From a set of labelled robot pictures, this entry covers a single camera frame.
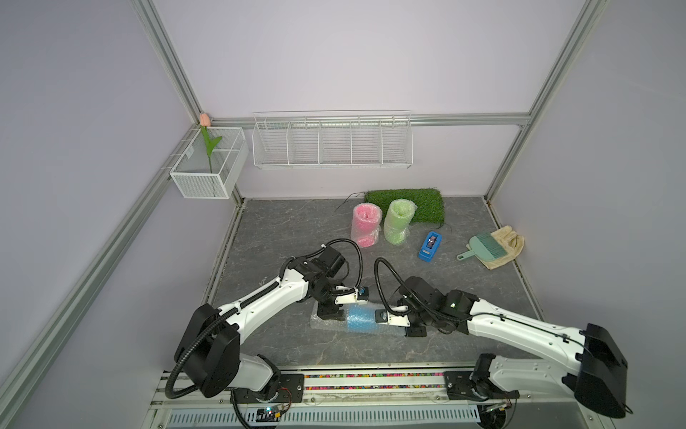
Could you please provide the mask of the blue plastic wine glass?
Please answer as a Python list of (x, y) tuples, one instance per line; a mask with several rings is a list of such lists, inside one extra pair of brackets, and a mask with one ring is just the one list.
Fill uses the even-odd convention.
[(347, 330), (357, 334), (382, 334), (383, 325), (374, 321), (375, 307), (351, 306), (347, 308)]

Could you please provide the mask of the blue tape dispenser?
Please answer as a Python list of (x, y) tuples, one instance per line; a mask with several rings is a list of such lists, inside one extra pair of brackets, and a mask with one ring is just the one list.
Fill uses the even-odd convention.
[(429, 232), (418, 252), (418, 258), (424, 262), (431, 262), (441, 246), (441, 241), (442, 236), (439, 233)]

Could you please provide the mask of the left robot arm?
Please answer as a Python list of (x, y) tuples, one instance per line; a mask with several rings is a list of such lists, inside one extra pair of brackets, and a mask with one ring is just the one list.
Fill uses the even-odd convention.
[(344, 306), (368, 301), (369, 291), (360, 279), (348, 285), (338, 275), (348, 261), (337, 244), (334, 239), (310, 254), (287, 258), (273, 280), (238, 300), (198, 307), (175, 351), (166, 398), (177, 400), (195, 391), (212, 398), (230, 389), (249, 391), (259, 401), (276, 400), (285, 390), (282, 372), (267, 357), (241, 352), (241, 346), (294, 303), (313, 299), (319, 318), (342, 320)]

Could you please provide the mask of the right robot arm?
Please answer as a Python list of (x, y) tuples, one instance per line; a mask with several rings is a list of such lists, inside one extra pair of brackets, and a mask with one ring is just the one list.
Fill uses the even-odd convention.
[(387, 300), (376, 313), (379, 325), (405, 328), (421, 336), (433, 327), (443, 334), (462, 332), (523, 350), (531, 360), (482, 353), (470, 372), (451, 370), (444, 380), (450, 400), (512, 403), (523, 393), (570, 396), (607, 418), (632, 413), (626, 402), (628, 362), (605, 328), (552, 325), (502, 309), (460, 290), (447, 294), (417, 276), (402, 279), (396, 270), (401, 298)]

